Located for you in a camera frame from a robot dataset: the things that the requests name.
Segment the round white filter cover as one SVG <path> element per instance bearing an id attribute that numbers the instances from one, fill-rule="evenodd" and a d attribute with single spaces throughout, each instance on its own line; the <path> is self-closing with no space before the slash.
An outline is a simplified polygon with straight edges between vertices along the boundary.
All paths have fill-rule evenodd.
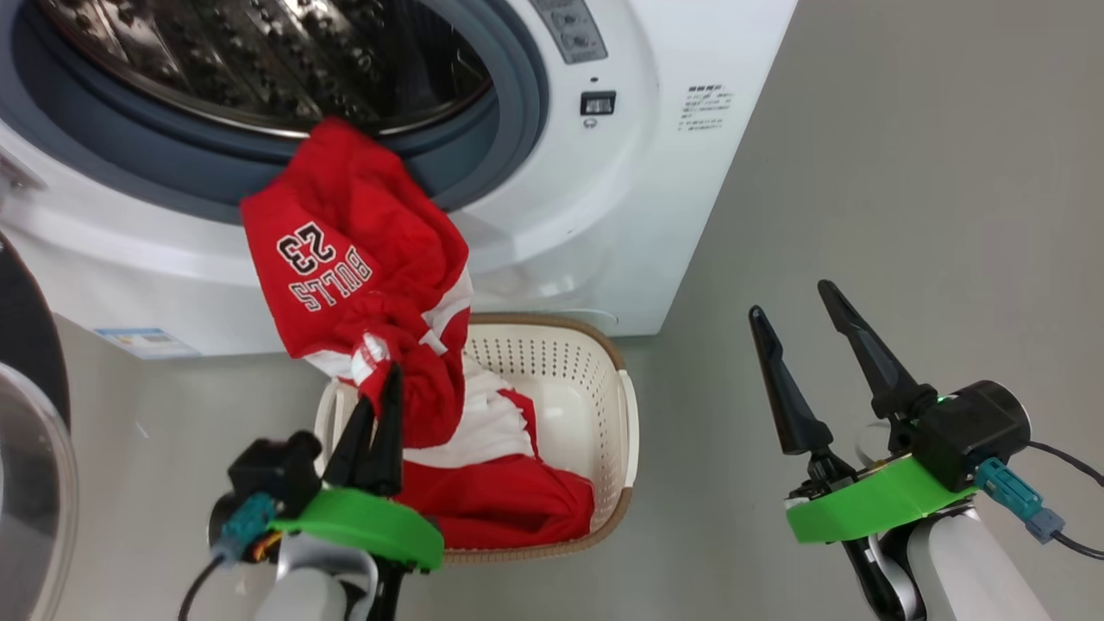
<path id="1" fill-rule="evenodd" d="M 607 313 L 607 310 L 597 310 L 597 308 L 564 308 L 564 310 L 558 310 L 555 314 L 562 318 L 572 319 L 572 322 L 587 323 L 587 325 L 594 327 L 599 333 L 608 336 L 618 329 L 618 316 Z"/>

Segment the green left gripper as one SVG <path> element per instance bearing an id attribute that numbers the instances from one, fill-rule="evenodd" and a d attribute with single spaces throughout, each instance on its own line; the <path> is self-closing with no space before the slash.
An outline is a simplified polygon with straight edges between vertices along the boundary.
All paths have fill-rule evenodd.
<path id="1" fill-rule="evenodd" d="M 403 486 L 403 396 L 393 365 L 379 408 L 359 397 L 323 471 L 323 483 L 346 488 L 322 490 L 280 524 L 269 621 L 395 621 L 406 575 L 444 564 L 440 530 L 386 499 Z"/>

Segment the red white basketball jersey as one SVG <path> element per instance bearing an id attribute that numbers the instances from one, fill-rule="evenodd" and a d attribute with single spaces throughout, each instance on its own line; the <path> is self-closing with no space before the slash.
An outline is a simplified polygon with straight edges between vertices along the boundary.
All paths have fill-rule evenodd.
<path id="1" fill-rule="evenodd" d="M 468 245 L 397 154 L 326 119 L 241 215 L 286 351 L 378 410 L 401 379 L 397 501 L 437 522 L 447 548 L 590 533 L 590 480 L 545 463 L 531 398 L 464 354 Z"/>

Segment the grey washing machine door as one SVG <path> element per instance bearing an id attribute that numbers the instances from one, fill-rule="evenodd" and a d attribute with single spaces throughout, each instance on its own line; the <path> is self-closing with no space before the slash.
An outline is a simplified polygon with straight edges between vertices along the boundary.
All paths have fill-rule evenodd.
<path id="1" fill-rule="evenodd" d="M 0 233 L 0 621 L 53 621 L 78 530 L 59 326 Z"/>

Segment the white front-load washing machine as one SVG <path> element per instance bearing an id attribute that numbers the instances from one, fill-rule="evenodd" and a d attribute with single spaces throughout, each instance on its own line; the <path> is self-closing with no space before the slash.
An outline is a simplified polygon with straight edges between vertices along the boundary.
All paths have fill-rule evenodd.
<path id="1" fill-rule="evenodd" d="M 586 0 L 608 56 L 567 66 L 529 0 L 546 64 L 537 148 L 445 212 L 467 240 L 477 313 L 597 308 L 658 333 L 798 0 Z M 583 91 L 615 91 L 580 116 Z M 242 220 L 182 215 L 75 172 L 0 119 L 0 233 L 52 310 L 94 329 L 163 329 L 202 356 L 282 350 Z"/>

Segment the cream basket with brown rim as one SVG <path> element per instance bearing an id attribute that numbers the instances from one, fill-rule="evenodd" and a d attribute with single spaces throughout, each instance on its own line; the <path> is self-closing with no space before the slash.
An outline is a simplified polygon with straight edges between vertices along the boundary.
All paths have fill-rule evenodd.
<path id="1" fill-rule="evenodd" d="M 444 564 L 532 561 L 603 543 L 639 456 L 630 373 L 604 334 L 558 316 L 461 310 L 442 333 L 388 326 L 336 365 L 316 417 L 325 469 L 359 397 L 404 373 L 399 503 L 437 523 Z"/>

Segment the stainless steel washing machine drum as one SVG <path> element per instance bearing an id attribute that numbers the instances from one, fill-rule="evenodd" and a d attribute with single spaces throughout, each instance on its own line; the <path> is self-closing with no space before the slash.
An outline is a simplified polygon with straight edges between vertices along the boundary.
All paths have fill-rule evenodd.
<path id="1" fill-rule="evenodd" d="M 492 90 L 421 0 L 34 0 L 95 66 L 178 110 L 282 138 L 336 116 L 371 136 L 450 122 Z"/>

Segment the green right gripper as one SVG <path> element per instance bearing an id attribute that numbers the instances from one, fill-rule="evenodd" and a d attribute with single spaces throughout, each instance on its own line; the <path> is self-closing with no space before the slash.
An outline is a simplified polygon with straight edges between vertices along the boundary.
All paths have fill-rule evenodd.
<path id="1" fill-rule="evenodd" d="M 820 280 L 817 288 L 836 331 L 850 343 L 879 419 L 914 419 L 934 404 L 938 396 L 934 386 L 919 385 L 831 280 Z M 796 385 L 768 315 L 754 305 L 749 324 L 781 452 L 811 455 L 808 481 L 785 499 L 785 519 L 797 543 L 866 539 L 928 518 L 977 492 L 974 485 L 952 492 L 913 455 L 877 469 L 853 469 L 829 449 L 831 430 L 813 414 Z"/>

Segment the blue energy label sticker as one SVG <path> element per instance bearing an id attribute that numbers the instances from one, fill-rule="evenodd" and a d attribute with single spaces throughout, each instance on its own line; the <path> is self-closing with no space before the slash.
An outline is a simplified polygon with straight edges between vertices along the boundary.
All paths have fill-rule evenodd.
<path id="1" fill-rule="evenodd" d="M 104 341 L 138 359 L 182 359 L 201 357 L 195 348 L 163 329 L 94 329 Z"/>

